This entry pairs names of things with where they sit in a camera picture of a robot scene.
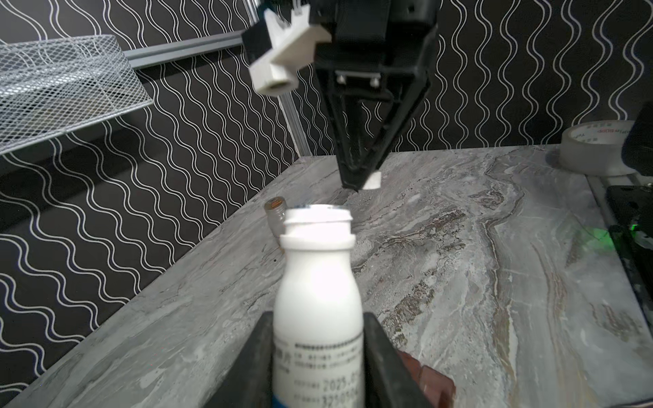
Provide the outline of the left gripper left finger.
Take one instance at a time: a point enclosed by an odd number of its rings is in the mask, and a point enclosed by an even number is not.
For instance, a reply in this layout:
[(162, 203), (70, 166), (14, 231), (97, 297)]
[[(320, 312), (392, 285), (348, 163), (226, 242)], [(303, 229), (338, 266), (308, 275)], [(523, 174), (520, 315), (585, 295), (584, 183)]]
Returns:
[(210, 407), (272, 407), (273, 313), (258, 319), (222, 383), (204, 404)]

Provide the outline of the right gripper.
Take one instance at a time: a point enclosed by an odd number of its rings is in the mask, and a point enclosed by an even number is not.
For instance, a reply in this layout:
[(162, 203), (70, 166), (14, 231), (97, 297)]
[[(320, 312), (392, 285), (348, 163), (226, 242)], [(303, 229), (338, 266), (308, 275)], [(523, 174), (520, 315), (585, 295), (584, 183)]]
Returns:
[[(333, 129), (342, 185), (360, 190), (379, 170), (430, 86), (440, 1), (310, 1), (309, 22), (330, 42), (316, 45), (315, 68)], [(389, 105), (381, 128), (364, 144), (359, 100), (336, 82), (333, 71), (411, 71), (391, 75), (363, 100)]]

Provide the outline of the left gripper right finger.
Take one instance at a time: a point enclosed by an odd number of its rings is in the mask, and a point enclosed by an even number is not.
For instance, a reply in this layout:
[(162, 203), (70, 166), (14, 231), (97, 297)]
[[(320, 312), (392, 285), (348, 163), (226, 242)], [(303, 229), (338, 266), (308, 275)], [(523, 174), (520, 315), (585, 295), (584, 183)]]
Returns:
[(365, 312), (365, 407), (431, 407), (375, 314)]

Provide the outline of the brown pill organizer box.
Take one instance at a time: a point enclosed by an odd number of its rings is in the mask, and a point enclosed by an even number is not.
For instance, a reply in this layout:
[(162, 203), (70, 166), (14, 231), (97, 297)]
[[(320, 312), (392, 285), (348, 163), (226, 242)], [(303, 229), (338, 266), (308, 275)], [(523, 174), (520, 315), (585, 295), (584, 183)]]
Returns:
[(413, 380), (418, 384), (418, 387), (433, 407), (454, 407), (457, 389), (450, 377), (428, 365), (423, 365), (419, 360), (404, 351), (398, 350), (397, 353)]

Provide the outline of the white pill bottle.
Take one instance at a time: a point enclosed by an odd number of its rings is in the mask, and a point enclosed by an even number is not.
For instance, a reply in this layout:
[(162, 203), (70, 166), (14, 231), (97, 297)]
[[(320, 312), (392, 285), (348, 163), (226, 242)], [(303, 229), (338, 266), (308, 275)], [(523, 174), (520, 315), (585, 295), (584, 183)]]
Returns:
[(286, 264), (273, 309), (275, 407), (365, 405), (362, 299), (351, 269), (349, 210), (287, 211)]

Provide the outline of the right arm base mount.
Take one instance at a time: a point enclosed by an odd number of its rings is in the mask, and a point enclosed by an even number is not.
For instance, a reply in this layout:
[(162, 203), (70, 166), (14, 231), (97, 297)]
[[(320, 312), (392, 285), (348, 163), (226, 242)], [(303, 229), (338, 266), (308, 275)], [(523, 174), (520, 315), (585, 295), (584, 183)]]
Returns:
[(652, 325), (652, 188), (615, 185), (606, 201), (614, 222), (610, 237), (631, 284), (639, 307)]

